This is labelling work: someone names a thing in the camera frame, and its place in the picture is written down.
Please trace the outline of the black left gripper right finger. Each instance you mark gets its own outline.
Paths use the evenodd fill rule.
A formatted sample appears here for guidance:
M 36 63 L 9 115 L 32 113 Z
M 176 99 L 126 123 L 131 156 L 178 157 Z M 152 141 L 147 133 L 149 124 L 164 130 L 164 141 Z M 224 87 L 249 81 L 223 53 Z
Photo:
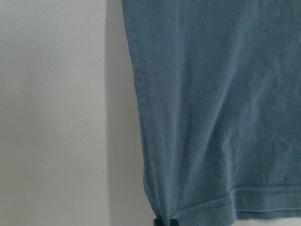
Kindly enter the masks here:
M 177 219 L 170 219 L 170 226 L 179 226 L 179 221 Z

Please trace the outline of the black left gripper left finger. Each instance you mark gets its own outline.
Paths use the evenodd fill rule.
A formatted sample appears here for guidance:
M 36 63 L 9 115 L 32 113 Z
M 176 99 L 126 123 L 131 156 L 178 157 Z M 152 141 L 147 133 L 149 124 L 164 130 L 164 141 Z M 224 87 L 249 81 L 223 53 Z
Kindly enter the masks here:
M 161 218 L 156 218 L 153 220 L 153 226 L 164 226 L 164 222 Z

